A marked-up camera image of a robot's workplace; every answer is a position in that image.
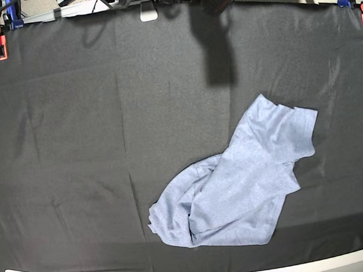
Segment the light blue t-shirt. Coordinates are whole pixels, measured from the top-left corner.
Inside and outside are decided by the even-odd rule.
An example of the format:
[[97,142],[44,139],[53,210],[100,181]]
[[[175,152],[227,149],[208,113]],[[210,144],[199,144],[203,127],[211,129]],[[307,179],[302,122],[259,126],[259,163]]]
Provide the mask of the light blue t-shirt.
[[317,112],[258,96],[223,153],[191,164],[149,209],[149,227],[176,247],[265,245],[285,198],[299,190],[294,164],[315,153]]

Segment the black table cloth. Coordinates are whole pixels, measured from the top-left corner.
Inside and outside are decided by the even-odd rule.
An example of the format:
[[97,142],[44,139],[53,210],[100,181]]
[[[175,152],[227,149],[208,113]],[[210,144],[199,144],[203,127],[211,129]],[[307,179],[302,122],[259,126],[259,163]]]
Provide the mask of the black table cloth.
[[[363,26],[338,6],[164,6],[7,34],[0,272],[250,272],[363,249]],[[258,95],[317,110],[315,155],[264,246],[185,249],[148,228],[179,171]]]

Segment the blue clamp top left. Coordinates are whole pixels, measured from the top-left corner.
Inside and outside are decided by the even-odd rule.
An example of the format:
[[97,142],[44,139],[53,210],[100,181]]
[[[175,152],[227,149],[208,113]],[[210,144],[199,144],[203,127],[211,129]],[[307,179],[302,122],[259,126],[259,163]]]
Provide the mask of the blue clamp top left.
[[4,24],[11,30],[22,28],[24,26],[24,22],[21,12],[21,0],[2,0],[2,3],[4,7]]

